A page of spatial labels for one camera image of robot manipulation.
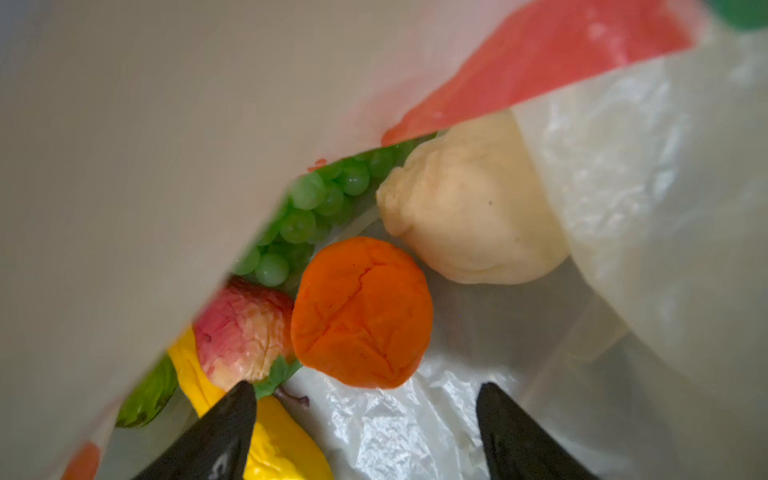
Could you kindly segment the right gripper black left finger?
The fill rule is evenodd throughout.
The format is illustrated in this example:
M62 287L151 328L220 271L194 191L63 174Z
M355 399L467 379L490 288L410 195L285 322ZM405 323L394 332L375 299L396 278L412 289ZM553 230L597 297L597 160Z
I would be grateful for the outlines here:
M242 479L256 419L254 389L241 381L135 479Z

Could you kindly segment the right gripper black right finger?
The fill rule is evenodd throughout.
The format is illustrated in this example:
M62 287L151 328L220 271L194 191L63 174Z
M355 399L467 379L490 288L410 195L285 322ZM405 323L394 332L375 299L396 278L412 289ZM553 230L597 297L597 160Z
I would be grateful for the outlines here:
M497 384L481 385L476 414L492 480L597 479Z

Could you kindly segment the red pink fake apple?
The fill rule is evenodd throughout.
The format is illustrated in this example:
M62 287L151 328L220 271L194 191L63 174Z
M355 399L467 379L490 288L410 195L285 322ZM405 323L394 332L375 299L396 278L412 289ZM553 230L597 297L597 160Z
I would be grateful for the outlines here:
M202 371L228 390L266 380L278 358L296 360L291 342L294 300L286 293L231 276L193 322Z

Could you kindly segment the orange fake fruit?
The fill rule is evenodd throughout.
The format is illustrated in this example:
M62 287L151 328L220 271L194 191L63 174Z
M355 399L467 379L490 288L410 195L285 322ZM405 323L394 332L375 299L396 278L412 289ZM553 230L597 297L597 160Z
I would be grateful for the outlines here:
M319 251L301 278L291 320L297 359L350 387L394 389L430 344L434 307L405 251L352 237Z

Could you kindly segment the yellow plastic bag fruit print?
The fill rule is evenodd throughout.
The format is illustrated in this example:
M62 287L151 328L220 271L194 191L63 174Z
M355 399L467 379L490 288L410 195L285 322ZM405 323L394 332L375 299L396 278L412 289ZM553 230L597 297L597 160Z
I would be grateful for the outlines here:
M494 382L604 479L767 475L767 32L701 1L5 1L1 475L128 479L122 398L319 159L510 108L571 256L429 272L403 387L303 370L338 479L484 479Z

